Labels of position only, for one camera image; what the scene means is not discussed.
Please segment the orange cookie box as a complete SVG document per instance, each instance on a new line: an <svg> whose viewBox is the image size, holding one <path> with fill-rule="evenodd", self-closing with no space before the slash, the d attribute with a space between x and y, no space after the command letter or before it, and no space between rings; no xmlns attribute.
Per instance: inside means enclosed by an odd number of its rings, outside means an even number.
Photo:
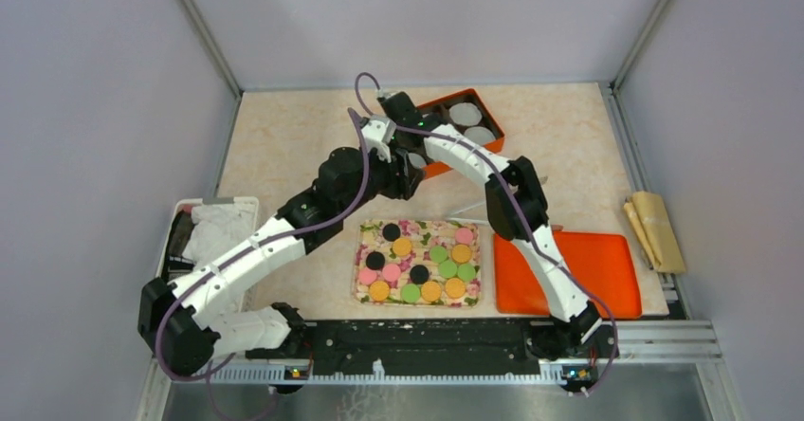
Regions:
<svg viewBox="0 0 804 421"><path fill-rule="evenodd" d="M501 156L505 134L474 89L464 89L417 107L402 126L414 165L431 179L455 171L482 186L510 161Z"/></svg>

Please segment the orange cookie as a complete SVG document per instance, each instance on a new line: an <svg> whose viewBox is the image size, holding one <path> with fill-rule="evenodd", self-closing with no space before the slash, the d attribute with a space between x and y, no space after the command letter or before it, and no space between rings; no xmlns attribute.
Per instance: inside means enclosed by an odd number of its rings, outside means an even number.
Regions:
<svg viewBox="0 0 804 421"><path fill-rule="evenodd" d="M450 278L444 284L444 291L450 299L460 299L466 293L466 284L459 278Z"/></svg>
<svg viewBox="0 0 804 421"><path fill-rule="evenodd" d="M368 293L373 302L384 302L391 295L391 288L385 281L375 281L369 285Z"/></svg>
<svg viewBox="0 0 804 421"><path fill-rule="evenodd" d="M411 240L407 237L397 238L393 241L392 251L397 257L408 256L412 251Z"/></svg>
<svg viewBox="0 0 804 421"><path fill-rule="evenodd" d="M472 248L465 244L455 245L450 252L450 258L458 265L469 263L472 257Z"/></svg>
<svg viewBox="0 0 804 421"><path fill-rule="evenodd" d="M420 286L421 299L425 302L437 302L441 300L442 286L434 281L427 281Z"/></svg>

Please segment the metal tongs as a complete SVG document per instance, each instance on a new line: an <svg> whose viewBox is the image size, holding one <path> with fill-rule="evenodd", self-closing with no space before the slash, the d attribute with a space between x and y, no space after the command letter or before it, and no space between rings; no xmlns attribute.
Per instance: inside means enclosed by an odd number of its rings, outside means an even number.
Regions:
<svg viewBox="0 0 804 421"><path fill-rule="evenodd" d="M539 177L539 183L540 184L546 184L548 182L548 180L549 180L548 175ZM455 218L459 217L464 212L473 211L473 210L475 210L477 208L483 208L484 206L485 206L485 201L484 200L481 200L481 201L478 201L478 202L475 202L475 203L471 203L471 204L469 204L467 206L458 208L457 210L452 210L450 212L447 212L446 213L446 218L447 219L455 219Z"/></svg>

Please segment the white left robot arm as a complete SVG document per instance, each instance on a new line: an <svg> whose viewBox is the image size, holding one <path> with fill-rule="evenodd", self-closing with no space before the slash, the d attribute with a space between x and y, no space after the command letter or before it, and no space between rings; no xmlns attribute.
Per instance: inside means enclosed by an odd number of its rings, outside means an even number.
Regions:
<svg viewBox="0 0 804 421"><path fill-rule="evenodd" d="M211 375L208 364L255 348L293 357L303 321L281 303L228 314L253 285L342 232L354 211L377 196L411 198L423 180L396 143L396 123L351 115L359 145L334 150L306 190L289 199L241 243L210 263L167 281L156 277L140 294L137 330L161 370L177 381Z"/></svg>

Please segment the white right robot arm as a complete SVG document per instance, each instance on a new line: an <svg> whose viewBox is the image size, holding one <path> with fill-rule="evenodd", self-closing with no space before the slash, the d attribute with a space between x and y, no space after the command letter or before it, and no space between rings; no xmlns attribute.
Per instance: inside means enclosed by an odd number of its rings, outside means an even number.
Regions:
<svg viewBox="0 0 804 421"><path fill-rule="evenodd" d="M451 123L424 115L403 91L379 90L376 99L396 126L396 140L484 188L489 225L519 251L545 296L552 320L546 339L534 340L545 357L580 357L599 338L612 310L579 282L557 247L547 200L533 163L506 158L465 137Z"/></svg>

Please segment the black cookie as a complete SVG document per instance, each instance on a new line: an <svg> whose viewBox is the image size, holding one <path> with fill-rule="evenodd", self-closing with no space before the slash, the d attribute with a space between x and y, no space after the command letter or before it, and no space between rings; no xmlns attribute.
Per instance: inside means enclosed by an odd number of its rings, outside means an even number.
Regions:
<svg viewBox="0 0 804 421"><path fill-rule="evenodd" d="M365 265L371 270L381 270L386 264L385 255L379 251L372 251L365 258Z"/></svg>
<svg viewBox="0 0 804 421"><path fill-rule="evenodd" d="M410 270L410 281L412 284L424 284L429 280L429 269L425 265L415 265Z"/></svg>
<svg viewBox="0 0 804 421"><path fill-rule="evenodd" d="M402 235L401 228L396 223L387 223L381 230L382 236L386 241L394 242Z"/></svg>

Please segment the white paper cupcake liner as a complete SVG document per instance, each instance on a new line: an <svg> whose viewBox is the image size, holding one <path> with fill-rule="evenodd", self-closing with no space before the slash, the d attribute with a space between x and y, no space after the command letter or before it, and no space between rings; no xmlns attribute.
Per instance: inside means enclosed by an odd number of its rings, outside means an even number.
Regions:
<svg viewBox="0 0 804 421"><path fill-rule="evenodd" d="M494 132L483 126L472 126L466 128L464 136L474 143L485 146L497 140Z"/></svg>
<svg viewBox="0 0 804 421"><path fill-rule="evenodd" d="M477 126L483 119L480 108L471 102L456 103L448 109L450 119L464 127Z"/></svg>

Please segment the floral serving tray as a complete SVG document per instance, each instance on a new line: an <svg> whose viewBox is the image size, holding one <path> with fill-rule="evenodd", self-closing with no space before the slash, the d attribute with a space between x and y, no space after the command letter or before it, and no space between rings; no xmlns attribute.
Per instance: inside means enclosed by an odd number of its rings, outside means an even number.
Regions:
<svg viewBox="0 0 804 421"><path fill-rule="evenodd" d="M381 233L382 228L387 223L396 223L401 228L401 237L407 237L411 240L412 251L408 256L397 257L393 254L393 242L386 241ZM443 246L448 250L449 259L451 259L451 249L455 245L458 245L455 242L454 234L455 231L461 227L468 227L475 231L475 240L470 245L473 251L473 257L469 264L475 265L478 268L478 274L475 280L468 284L465 283L465 295L460 299L453 300L450 299L444 291L444 284L448 279L444 279L439 275L439 264L429 260L429 249L433 246ZM391 295L384 302L373 302L369 297L369 286L359 284L357 281L357 273L361 268L366 267L365 258L367 254L372 251L382 252L386 258L386 265L394 263L398 264L402 269L402 274L398 281L392 283L387 282L391 288ZM482 262L481 233L476 224L455 220L367 220L360 224L358 229L352 295L356 301L362 304L375 306L402 305L409 307L472 308L479 303L483 295ZM411 284L410 270L415 265L425 265L429 269L429 281L437 282L442 286L440 301L425 302L422 299L417 303L404 303L401 301L400 289L405 284Z"/></svg>

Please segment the green cookie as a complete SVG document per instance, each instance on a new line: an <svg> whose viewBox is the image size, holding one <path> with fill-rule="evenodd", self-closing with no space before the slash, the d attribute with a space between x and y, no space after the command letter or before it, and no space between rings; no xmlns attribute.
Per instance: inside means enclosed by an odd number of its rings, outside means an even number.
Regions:
<svg viewBox="0 0 804 421"><path fill-rule="evenodd" d="M421 289L417 284L405 284L400 289L400 298L404 303L417 303L421 299Z"/></svg>
<svg viewBox="0 0 804 421"><path fill-rule="evenodd" d="M451 259L447 259L438 265L438 273L444 279L454 278L458 272L458 265Z"/></svg>
<svg viewBox="0 0 804 421"><path fill-rule="evenodd" d="M441 264L448 258L448 250L443 246L433 246L429 249L429 260L436 264Z"/></svg>
<svg viewBox="0 0 804 421"><path fill-rule="evenodd" d="M464 283L470 283L477 278L478 268L475 265L465 263L457 268L456 277Z"/></svg>

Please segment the pink cookie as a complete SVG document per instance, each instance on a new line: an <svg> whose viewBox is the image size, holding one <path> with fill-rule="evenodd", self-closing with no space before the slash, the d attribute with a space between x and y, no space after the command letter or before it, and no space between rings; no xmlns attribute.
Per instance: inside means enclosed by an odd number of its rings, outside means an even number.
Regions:
<svg viewBox="0 0 804 421"><path fill-rule="evenodd" d="M388 283L398 281L401 274L402 274L401 267L398 264L394 263L385 265L381 270L383 280Z"/></svg>
<svg viewBox="0 0 804 421"><path fill-rule="evenodd" d="M475 240L475 231L468 227L461 227L455 231L454 237L457 244L470 246Z"/></svg>
<svg viewBox="0 0 804 421"><path fill-rule="evenodd" d="M361 268L357 273L357 281L362 285L371 285L378 278L378 272L368 267Z"/></svg>

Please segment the white crumpled cloth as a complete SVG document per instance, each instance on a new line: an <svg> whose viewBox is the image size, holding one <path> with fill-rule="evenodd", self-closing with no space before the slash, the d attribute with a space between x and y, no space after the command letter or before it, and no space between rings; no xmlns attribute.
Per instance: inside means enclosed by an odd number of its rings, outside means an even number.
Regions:
<svg viewBox="0 0 804 421"><path fill-rule="evenodd" d="M195 267L211 263L252 233L255 217L256 207L248 203L193 207L192 232L181 257Z"/></svg>

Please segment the orange box lid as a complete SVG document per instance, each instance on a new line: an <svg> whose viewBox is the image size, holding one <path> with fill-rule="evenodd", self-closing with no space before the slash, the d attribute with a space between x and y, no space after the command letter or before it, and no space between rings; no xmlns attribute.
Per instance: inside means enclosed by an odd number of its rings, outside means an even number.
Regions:
<svg viewBox="0 0 804 421"><path fill-rule="evenodd" d="M554 238L573 275L601 298L617 319L636 320L642 316L640 289L624 236L556 231ZM495 235L493 252L498 310L504 314L548 316L546 296L516 247Z"/></svg>

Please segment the white plastic basket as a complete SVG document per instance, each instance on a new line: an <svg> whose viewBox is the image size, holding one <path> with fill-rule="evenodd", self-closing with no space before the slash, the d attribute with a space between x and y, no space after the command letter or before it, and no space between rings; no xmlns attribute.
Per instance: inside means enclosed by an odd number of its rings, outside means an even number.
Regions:
<svg viewBox="0 0 804 421"><path fill-rule="evenodd" d="M155 276L167 283L223 256L262 224L253 196L182 199L174 206Z"/></svg>

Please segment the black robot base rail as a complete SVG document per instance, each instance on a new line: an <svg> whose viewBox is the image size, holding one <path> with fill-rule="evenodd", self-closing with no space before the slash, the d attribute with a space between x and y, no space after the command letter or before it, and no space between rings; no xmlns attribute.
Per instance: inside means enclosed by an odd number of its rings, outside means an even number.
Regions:
<svg viewBox="0 0 804 421"><path fill-rule="evenodd" d="M600 325L588 339L546 319L319 320L293 315L291 332L277 349L258 347L248 359L307 362L317 376L380 372L395 377L538 375L548 362L581 359L562 371L562 389L589 391L597 364L619 356L614 327Z"/></svg>

